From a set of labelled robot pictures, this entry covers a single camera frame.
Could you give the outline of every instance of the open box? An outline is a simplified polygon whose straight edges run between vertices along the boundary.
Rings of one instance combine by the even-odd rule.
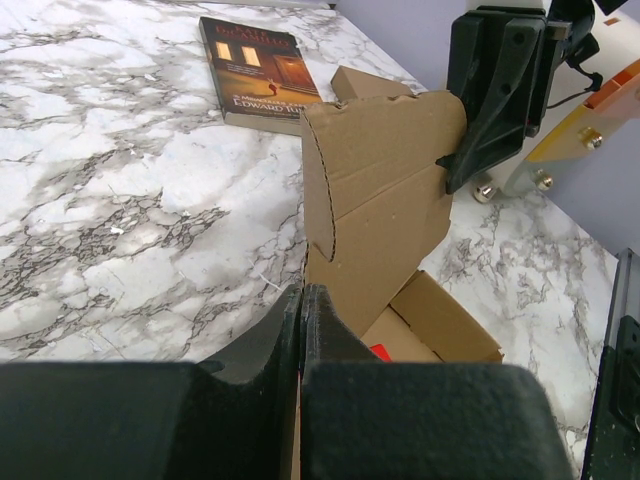
[[[307,283],[394,361],[501,362],[497,342],[428,274],[422,259],[446,236],[452,197],[435,164],[466,131],[449,92],[408,87],[340,67],[339,104],[301,118]]]

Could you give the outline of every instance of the black cable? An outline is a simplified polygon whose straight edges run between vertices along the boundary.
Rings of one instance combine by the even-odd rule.
[[[554,103],[553,105],[547,105],[547,110],[551,110],[552,108],[559,107],[560,105],[563,105],[568,101],[573,100],[574,98],[577,98],[586,93],[597,92],[602,88],[604,77],[600,75],[598,72],[588,73],[588,72],[585,72],[580,65],[570,65],[570,66],[571,68],[576,70],[578,73],[591,79],[591,85],[585,88],[583,92],[574,93],[573,95],[569,95],[567,98],[560,100],[558,103]]]

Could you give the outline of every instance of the metal bolt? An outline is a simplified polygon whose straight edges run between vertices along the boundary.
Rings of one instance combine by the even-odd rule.
[[[489,203],[498,189],[490,183],[479,185],[473,192],[473,197],[480,203]]]
[[[578,132],[578,137],[586,149],[591,151],[600,148],[602,146],[602,142],[604,142],[602,134],[591,127],[586,127],[580,130]]]
[[[538,190],[547,192],[553,187],[553,177],[544,170],[538,170],[535,172],[534,183]]]
[[[539,125],[527,125],[527,127],[525,128],[525,134],[527,135],[527,137],[535,137],[538,133],[540,133],[540,126]]]
[[[595,150],[597,148],[600,148],[602,146],[603,141],[604,141],[604,138],[602,138],[602,135],[598,133],[587,141],[587,148],[589,150]]]

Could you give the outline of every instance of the brown cardboard box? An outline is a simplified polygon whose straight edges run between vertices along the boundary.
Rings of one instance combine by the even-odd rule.
[[[409,87],[400,82],[376,77],[349,67],[339,67],[331,79],[331,86],[342,102],[350,98],[378,97],[384,92],[386,97],[411,95]]]
[[[392,360],[500,362],[495,340],[416,272],[449,229],[435,162],[465,133],[464,107],[448,92],[389,98],[407,87],[360,73],[340,67],[332,85],[345,103],[301,119],[306,281],[327,285],[341,319]]]

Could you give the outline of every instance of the screw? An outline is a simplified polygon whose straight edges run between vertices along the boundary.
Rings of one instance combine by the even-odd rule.
[[[553,177],[544,170],[535,172],[534,183],[538,190],[547,192],[553,187]]]
[[[498,189],[491,185],[479,185],[473,192],[473,197],[480,203],[489,203]]]
[[[582,144],[587,150],[593,151],[602,146],[604,137],[600,132],[597,132],[591,127],[583,128],[578,132],[578,138],[582,141]]]

